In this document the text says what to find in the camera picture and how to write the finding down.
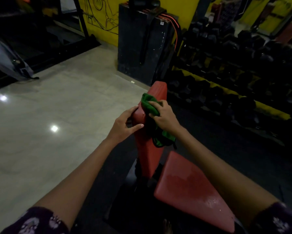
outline forearm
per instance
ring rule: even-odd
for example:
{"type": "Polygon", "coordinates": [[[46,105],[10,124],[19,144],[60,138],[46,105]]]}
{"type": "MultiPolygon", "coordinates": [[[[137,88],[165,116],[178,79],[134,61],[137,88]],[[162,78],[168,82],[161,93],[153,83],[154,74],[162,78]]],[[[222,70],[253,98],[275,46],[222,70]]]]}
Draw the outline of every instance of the forearm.
{"type": "Polygon", "coordinates": [[[114,147],[111,140],[104,140],[85,161],[34,206],[52,210],[70,229],[98,172],[114,147]]]}
{"type": "Polygon", "coordinates": [[[249,226],[259,212],[279,201],[212,153],[183,127],[175,135],[244,225],[249,226]]]}

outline green towel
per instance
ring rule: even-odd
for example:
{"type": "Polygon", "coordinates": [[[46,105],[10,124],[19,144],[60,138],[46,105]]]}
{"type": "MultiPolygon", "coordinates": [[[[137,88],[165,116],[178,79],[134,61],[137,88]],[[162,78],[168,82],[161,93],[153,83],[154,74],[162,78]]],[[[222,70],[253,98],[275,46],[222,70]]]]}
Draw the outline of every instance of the green towel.
{"type": "MultiPolygon", "coordinates": [[[[148,116],[148,114],[151,113],[154,116],[160,116],[160,113],[158,112],[158,110],[152,105],[150,105],[149,101],[158,102],[154,96],[144,93],[142,96],[141,102],[142,102],[142,107],[146,115],[148,116]]],[[[168,133],[167,131],[162,130],[152,118],[150,117],[148,118],[149,119],[147,121],[146,128],[148,130],[148,133],[150,133],[152,137],[153,144],[157,148],[161,148],[163,146],[170,146],[170,145],[173,145],[176,148],[175,137],[171,135],[170,133],[168,133]]]]}

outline hand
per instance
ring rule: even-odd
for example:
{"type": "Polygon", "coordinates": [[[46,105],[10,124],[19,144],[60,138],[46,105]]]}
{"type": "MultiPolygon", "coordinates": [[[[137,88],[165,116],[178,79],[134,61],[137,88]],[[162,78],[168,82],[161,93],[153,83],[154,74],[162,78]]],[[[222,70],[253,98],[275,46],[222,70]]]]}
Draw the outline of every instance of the hand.
{"type": "Polygon", "coordinates": [[[131,128],[126,126],[127,120],[130,118],[133,112],[136,111],[138,106],[134,106],[126,111],[124,111],[114,122],[106,139],[111,140],[113,143],[118,144],[124,141],[127,137],[133,134],[135,131],[144,127],[143,124],[138,124],[131,128]]]}
{"type": "Polygon", "coordinates": [[[156,124],[162,129],[169,132],[171,135],[176,135],[179,128],[182,126],[179,124],[175,114],[172,111],[172,108],[167,101],[160,100],[160,104],[157,102],[149,101],[150,105],[154,106],[160,113],[160,116],[154,116],[151,113],[149,116],[155,120],[156,124]]]}

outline red padded seat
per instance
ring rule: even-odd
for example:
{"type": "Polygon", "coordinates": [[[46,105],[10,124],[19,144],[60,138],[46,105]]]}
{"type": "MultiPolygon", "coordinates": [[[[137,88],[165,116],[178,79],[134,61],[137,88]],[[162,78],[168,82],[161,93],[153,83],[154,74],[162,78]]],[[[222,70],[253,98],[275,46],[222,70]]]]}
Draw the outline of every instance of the red padded seat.
{"type": "MultiPolygon", "coordinates": [[[[148,94],[154,96],[158,101],[167,99],[167,84],[165,82],[156,81],[149,89],[148,94]]],[[[138,104],[138,109],[132,115],[132,125],[145,124],[146,115],[141,102],[138,104]]],[[[142,167],[142,175],[151,178],[159,165],[161,155],[164,148],[157,148],[152,138],[146,132],[145,127],[134,133],[137,145],[138,157],[142,167]]]]}
{"type": "Polygon", "coordinates": [[[174,208],[233,233],[234,214],[202,170],[171,151],[154,196],[174,208]]]}

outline shirt sleeve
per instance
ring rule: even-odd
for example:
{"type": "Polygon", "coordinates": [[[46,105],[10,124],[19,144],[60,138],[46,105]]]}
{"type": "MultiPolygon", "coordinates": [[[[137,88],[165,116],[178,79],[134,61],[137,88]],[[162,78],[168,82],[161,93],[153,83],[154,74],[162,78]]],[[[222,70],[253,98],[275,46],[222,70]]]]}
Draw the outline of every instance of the shirt sleeve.
{"type": "Polygon", "coordinates": [[[292,210],[284,203],[274,203],[254,219],[250,233],[292,234],[292,210]]]}
{"type": "Polygon", "coordinates": [[[28,209],[15,223],[1,234],[68,234],[69,230],[52,211],[43,207],[28,209]]]}

